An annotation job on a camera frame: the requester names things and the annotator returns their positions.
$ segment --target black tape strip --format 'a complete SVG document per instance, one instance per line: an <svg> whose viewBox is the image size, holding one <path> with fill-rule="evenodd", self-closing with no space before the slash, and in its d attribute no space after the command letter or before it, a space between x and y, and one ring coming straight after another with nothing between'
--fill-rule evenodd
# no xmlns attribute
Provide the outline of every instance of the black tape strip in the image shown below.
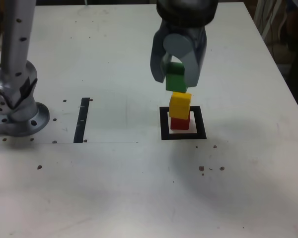
<svg viewBox="0 0 298 238"><path fill-rule="evenodd" d="M90 98L82 98L76 124L74 143L83 143Z"/></svg>
<svg viewBox="0 0 298 238"><path fill-rule="evenodd" d="M169 107L160 107L161 140L198 140L207 138L203 124L201 108L199 106L190 107L190 111L194 113L197 133L170 134L168 111Z"/></svg>

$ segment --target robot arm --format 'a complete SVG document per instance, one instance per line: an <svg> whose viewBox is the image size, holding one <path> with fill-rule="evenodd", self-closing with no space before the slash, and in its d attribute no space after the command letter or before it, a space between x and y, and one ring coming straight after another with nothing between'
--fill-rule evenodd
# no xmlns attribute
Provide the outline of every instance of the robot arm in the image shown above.
<svg viewBox="0 0 298 238"><path fill-rule="evenodd" d="M37 72L27 60L36 0L5 1L5 33L0 64L0 134L27 136L40 131L49 110L34 100ZM206 49L204 26L212 21L218 0L158 0L162 18L154 36L150 67L163 82L172 56L185 68L185 83L198 83Z"/></svg>
<svg viewBox="0 0 298 238"><path fill-rule="evenodd" d="M6 0L0 62L0 134L31 135L49 121L33 97L37 72L27 61L36 0Z"/></svg>
<svg viewBox="0 0 298 238"><path fill-rule="evenodd" d="M163 83L172 56L184 66L187 87L198 84L207 45L205 25L215 15L218 0L158 0L162 18L153 38L150 67L154 79Z"/></svg>

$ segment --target green block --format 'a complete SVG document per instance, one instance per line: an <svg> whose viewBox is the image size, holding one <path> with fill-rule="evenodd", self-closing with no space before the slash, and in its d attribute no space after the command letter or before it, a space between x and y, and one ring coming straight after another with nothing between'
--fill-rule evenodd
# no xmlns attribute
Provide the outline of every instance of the green block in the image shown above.
<svg viewBox="0 0 298 238"><path fill-rule="evenodd" d="M181 63L170 62L166 74L165 89L167 91L186 93L188 87L184 82L184 66Z"/></svg>

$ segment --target table surface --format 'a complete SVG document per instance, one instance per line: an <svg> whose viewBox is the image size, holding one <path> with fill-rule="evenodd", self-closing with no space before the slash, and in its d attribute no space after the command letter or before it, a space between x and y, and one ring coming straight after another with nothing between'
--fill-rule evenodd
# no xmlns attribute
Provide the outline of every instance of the table surface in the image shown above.
<svg viewBox="0 0 298 238"><path fill-rule="evenodd" d="M154 5L36 8L28 59L51 120L0 137L0 238L298 238L298 106L244 4L206 27L188 90L205 140L161 140L160 22ZM87 143L73 144L83 97Z"/></svg>

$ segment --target toy block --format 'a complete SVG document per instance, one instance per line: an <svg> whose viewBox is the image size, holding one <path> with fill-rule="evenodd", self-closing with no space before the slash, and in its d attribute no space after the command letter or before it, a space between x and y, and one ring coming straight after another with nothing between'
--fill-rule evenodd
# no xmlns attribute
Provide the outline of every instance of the toy block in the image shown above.
<svg viewBox="0 0 298 238"><path fill-rule="evenodd" d="M190 113L186 120L171 118L171 130L188 130L190 126Z"/></svg>
<svg viewBox="0 0 298 238"><path fill-rule="evenodd" d="M186 93L188 87L184 82L184 66L181 63L168 64L165 89L172 92Z"/></svg>
<svg viewBox="0 0 298 238"><path fill-rule="evenodd" d="M173 92L169 104L169 117L186 120L190 113L191 94Z"/></svg>

